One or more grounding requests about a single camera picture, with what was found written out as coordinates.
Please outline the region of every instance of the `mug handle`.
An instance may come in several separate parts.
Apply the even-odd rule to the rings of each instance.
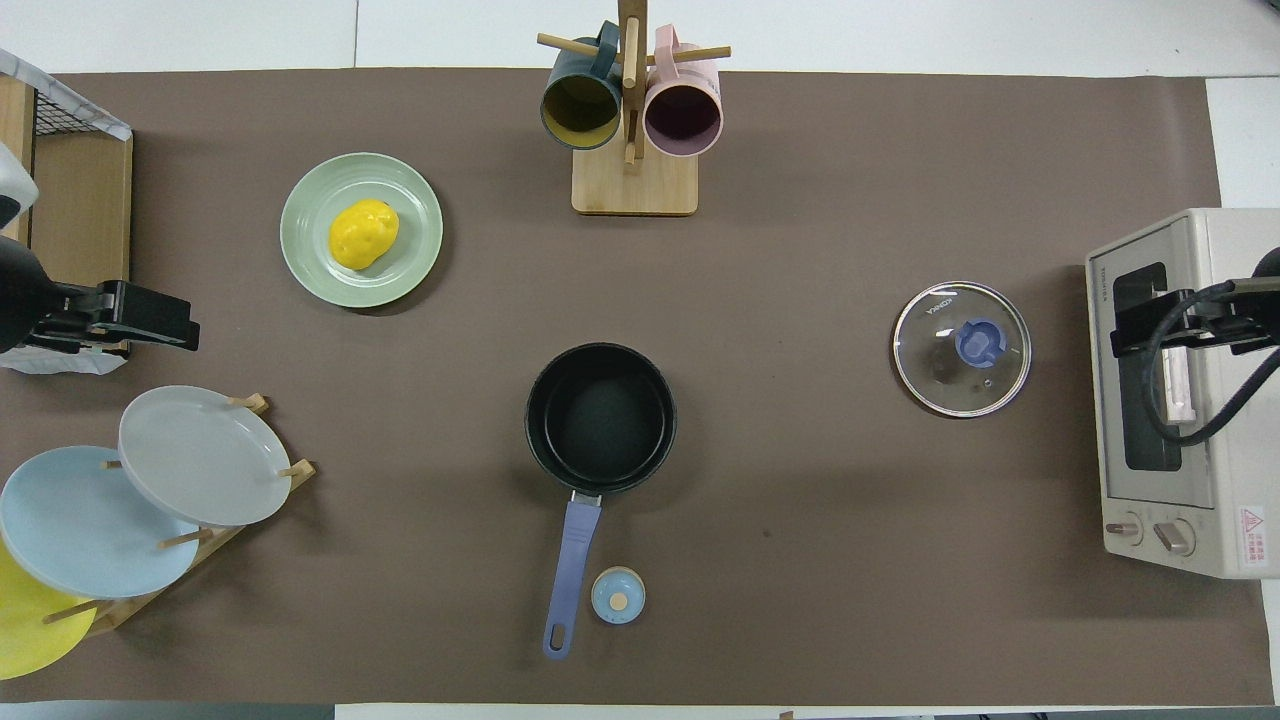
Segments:
[[[595,45],[599,50],[595,51],[595,61],[591,63],[591,74],[605,79],[609,77],[609,69],[613,64],[618,61],[618,42],[622,40],[622,33],[618,31],[617,23],[604,20],[600,26],[600,33],[595,36]]]
[[[680,45],[680,38],[676,37],[676,26],[667,23],[654,31],[654,35],[657,36],[658,46],[653,50],[653,59],[657,60],[658,79],[671,82],[680,77],[675,56],[676,46]]]

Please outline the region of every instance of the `warning label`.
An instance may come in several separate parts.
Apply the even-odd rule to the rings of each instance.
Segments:
[[[1242,560],[1245,568],[1267,564],[1266,511],[1258,506],[1240,506],[1240,539],[1244,542]]]

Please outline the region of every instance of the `dark green mug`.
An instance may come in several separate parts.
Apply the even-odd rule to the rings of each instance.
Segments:
[[[605,20],[600,35],[577,41],[599,50],[594,58],[561,50],[543,91],[543,127],[566,147],[590,150],[608,142],[621,124],[618,26]]]

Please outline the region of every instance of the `pink mug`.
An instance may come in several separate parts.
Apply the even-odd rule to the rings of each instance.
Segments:
[[[644,135],[667,155],[701,155],[719,140],[724,118],[716,60],[677,64],[673,54],[698,46],[681,44],[671,24],[659,27],[657,36],[657,69],[649,73],[644,97]]]

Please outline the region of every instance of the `black cable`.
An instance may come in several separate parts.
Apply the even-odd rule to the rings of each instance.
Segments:
[[[1160,346],[1165,342],[1165,336],[1169,334],[1169,331],[1172,329],[1181,314],[1190,310],[1193,305],[1199,302],[1212,302],[1231,292],[1235,292],[1235,283],[1226,281],[1211,284],[1204,290],[1193,292],[1192,295],[1184,297],[1181,302],[1175,305],[1160,320],[1160,324],[1156,325],[1156,331],[1151,333],[1147,348],[1143,350],[1142,387],[1144,392],[1142,407],[1147,413],[1147,419],[1151,420],[1151,425],[1156,429],[1156,433],[1176,446],[1187,447],[1199,445],[1211,438],[1215,433],[1221,430],[1231,420],[1231,418],[1235,418],[1235,414],[1244,407],[1244,404],[1258,392],[1262,383],[1267,382],[1267,378],[1280,369],[1280,350],[1276,350],[1267,356],[1267,359],[1263,360],[1256,370],[1253,370],[1249,379],[1244,380],[1240,389],[1235,391],[1235,395],[1231,396],[1231,400],[1226,401],[1226,405],[1219,410],[1217,415],[1213,415],[1210,421],[1204,423],[1204,427],[1189,436],[1181,436],[1178,430],[1170,430],[1165,427],[1164,420],[1160,419],[1160,410],[1156,401],[1156,360],[1160,356]]]

